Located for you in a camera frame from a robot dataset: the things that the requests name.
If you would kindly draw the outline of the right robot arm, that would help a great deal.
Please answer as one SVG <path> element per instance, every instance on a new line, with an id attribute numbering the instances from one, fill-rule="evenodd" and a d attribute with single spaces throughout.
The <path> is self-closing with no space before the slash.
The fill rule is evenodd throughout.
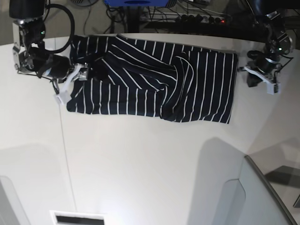
<path id="1" fill-rule="evenodd" d="M 69 38 L 64 46 L 56 50 L 47 50 L 44 42 L 45 20 L 51 8 L 62 10 L 70 20 Z M 64 79 L 73 71 L 70 59 L 60 56 L 71 45 L 75 35 L 75 20 L 68 8 L 46 0 L 11 0 L 9 16 L 13 19 L 12 52 L 19 74 L 52 80 Z"/>

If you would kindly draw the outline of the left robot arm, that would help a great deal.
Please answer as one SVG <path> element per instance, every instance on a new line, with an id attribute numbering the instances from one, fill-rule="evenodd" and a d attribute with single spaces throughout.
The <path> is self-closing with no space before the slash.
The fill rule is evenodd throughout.
<path id="1" fill-rule="evenodd" d="M 250 61 L 239 70 L 247 72 L 248 87 L 264 82 L 267 93 L 274 95 L 281 91 L 278 75 L 293 60 L 288 57 L 293 51 L 293 41 L 285 31 L 284 19 L 275 4 L 265 0 L 247 0 L 246 3 L 265 35 L 265 46 L 262 51 L 248 51 Z"/>

